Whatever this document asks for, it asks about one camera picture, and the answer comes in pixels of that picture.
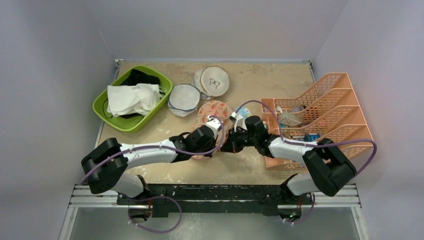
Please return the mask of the floral mesh laundry bag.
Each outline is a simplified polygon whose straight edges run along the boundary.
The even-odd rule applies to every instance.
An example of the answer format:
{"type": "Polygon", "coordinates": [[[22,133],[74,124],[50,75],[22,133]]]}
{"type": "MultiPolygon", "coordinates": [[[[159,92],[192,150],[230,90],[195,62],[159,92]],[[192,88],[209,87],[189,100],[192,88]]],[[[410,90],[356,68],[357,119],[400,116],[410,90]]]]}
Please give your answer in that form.
{"type": "Polygon", "coordinates": [[[233,110],[226,103],[219,100],[209,100],[198,109],[196,124],[193,129],[195,130],[204,125],[207,122],[209,115],[217,116],[224,124],[225,135],[223,142],[225,142],[229,129],[234,126],[234,124],[229,120],[232,112],[233,110]]]}

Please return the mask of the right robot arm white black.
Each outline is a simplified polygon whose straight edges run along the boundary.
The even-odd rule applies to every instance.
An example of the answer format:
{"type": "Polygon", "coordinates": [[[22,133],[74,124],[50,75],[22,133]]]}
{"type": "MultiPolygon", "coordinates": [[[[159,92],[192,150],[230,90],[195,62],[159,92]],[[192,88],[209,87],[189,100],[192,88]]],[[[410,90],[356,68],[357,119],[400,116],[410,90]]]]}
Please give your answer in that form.
{"type": "Polygon", "coordinates": [[[333,197],[357,175],[354,165],[329,138],[319,142],[290,140],[269,133],[256,115],[243,118],[232,113],[229,119],[234,126],[220,148],[222,152],[239,153],[245,147],[254,147],[262,156],[306,166],[307,173],[294,174],[281,184],[280,196],[288,204],[306,193],[322,192],[333,197]]]}

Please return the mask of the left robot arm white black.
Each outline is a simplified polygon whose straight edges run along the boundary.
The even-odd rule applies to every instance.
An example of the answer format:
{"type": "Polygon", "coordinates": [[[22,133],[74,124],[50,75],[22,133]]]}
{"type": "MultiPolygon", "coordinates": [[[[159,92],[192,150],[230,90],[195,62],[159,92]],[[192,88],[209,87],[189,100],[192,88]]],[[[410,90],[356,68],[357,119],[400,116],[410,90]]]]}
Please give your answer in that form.
{"type": "Polygon", "coordinates": [[[88,186],[92,194],[111,190],[142,205],[149,199],[148,186],[143,177],[128,174],[127,170],[183,162],[196,155],[210,157],[217,149],[218,133],[222,130],[208,123],[151,144],[124,144],[115,137],[108,138],[81,160],[84,177],[80,184],[88,186]]]}

